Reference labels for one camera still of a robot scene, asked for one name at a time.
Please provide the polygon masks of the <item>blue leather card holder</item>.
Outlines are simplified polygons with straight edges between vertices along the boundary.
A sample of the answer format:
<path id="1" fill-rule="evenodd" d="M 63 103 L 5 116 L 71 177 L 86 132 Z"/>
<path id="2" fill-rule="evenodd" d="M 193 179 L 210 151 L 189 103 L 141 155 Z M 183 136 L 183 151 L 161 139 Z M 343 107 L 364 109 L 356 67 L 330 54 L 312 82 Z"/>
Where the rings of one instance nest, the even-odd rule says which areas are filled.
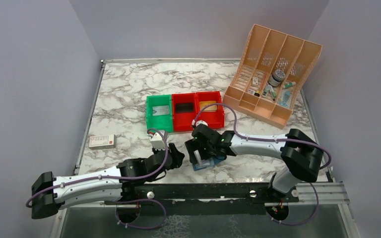
<path id="1" fill-rule="evenodd" d="M 193 153 L 196 158 L 196 164 L 192 165 L 194 171 L 212 168 L 226 159 L 223 156 L 211 156 L 210 158 L 203 160 L 199 151 L 195 150 Z"/>

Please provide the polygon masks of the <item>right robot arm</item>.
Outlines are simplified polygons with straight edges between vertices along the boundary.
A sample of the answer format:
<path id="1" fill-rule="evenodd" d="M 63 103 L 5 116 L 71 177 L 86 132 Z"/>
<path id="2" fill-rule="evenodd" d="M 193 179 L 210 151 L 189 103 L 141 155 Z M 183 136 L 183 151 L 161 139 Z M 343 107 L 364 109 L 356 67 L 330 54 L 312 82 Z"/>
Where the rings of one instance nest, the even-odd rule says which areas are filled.
<path id="1" fill-rule="evenodd" d="M 235 130 L 219 133 L 200 124 L 191 136 L 185 147 L 195 170 L 204 168 L 204 161 L 215 164 L 229 156 L 257 155 L 283 161 L 285 168 L 273 175 L 266 189 L 267 197 L 274 202 L 284 198 L 300 182 L 316 182 L 321 170 L 323 150 L 298 129 L 262 136 Z"/>

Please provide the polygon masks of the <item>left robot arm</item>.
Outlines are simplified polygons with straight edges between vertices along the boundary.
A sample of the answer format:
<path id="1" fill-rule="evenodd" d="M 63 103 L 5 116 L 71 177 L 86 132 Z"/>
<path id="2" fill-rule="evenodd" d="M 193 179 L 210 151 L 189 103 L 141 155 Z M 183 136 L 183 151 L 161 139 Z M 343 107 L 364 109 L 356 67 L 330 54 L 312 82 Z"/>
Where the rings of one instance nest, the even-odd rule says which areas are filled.
<path id="1" fill-rule="evenodd" d="M 94 202 L 135 200 L 134 187 L 154 182 L 168 170 L 180 168 L 185 158 L 174 143 L 166 150 L 153 150 L 148 158 L 126 159 L 116 166 L 79 176 L 56 177 L 44 172 L 31 186 L 26 206 L 32 219 L 53 216 L 67 207 Z"/>

